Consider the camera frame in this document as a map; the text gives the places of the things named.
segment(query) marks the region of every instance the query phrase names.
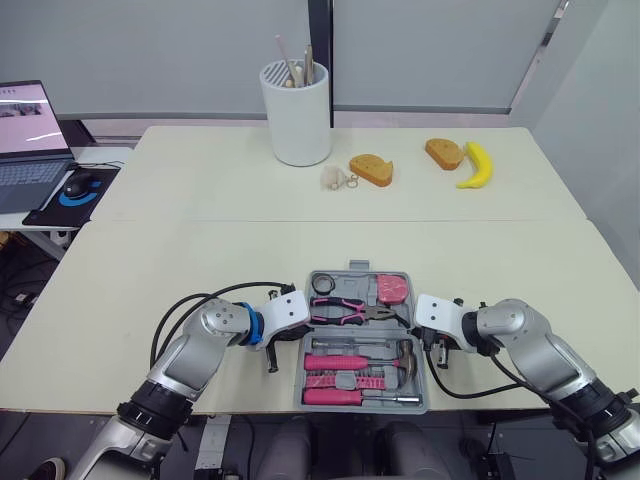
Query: toolbox latch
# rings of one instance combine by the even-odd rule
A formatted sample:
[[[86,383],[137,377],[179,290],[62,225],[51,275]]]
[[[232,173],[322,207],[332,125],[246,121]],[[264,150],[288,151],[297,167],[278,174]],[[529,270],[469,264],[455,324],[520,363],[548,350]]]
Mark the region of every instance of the toolbox latch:
[[[369,271],[369,260],[349,260],[349,270]]]

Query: cylindrical container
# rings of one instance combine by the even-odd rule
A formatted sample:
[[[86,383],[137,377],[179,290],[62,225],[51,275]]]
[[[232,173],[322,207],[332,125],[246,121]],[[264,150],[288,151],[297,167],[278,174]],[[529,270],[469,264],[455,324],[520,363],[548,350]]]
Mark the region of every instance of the cylindrical container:
[[[260,72],[273,153],[288,165],[315,165],[331,153],[329,74],[314,63],[313,84],[289,88],[284,86],[288,78],[283,60],[270,63]]]

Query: screwdriver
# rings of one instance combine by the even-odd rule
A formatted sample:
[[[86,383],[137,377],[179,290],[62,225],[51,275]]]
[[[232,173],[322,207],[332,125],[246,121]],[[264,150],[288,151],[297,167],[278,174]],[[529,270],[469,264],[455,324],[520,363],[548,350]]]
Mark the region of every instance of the screwdriver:
[[[304,357],[305,370],[363,370],[385,365],[402,367],[399,359],[382,360],[360,355],[306,355]]]
[[[362,405],[363,400],[381,400],[383,402],[398,402],[419,404],[419,395],[364,395],[360,390],[338,390],[335,388],[307,388],[303,401],[307,405]]]
[[[368,347],[368,346],[389,347],[389,342],[382,340],[358,340],[354,342],[321,342],[315,338],[311,340],[311,348],[352,348],[352,347]]]

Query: bread slice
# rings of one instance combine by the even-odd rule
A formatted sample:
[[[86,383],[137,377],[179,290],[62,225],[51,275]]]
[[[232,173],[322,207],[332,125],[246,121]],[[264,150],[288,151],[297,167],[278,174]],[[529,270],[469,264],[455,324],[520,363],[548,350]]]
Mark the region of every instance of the bread slice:
[[[370,153],[353,157],[349,162],[349,168],[359,177],[379,187],[389,185],[393,176],[393,162],[385,162],[382,158]]]
[[[462,149],[446,138],[432,138],[424,149],[443,170],[455,170],[464,159]]]

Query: yellow banana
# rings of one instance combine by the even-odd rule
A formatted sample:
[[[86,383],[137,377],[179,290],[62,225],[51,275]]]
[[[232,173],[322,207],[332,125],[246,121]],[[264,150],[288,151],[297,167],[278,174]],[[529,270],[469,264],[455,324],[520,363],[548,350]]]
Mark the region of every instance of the yellow banana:
[[[476,167],[476,173],[466,182],[456,185],[458,188],[480,188],[491,178],[493,164],[487,151],[475,142],[467,142],[464,147],[471,162]]]

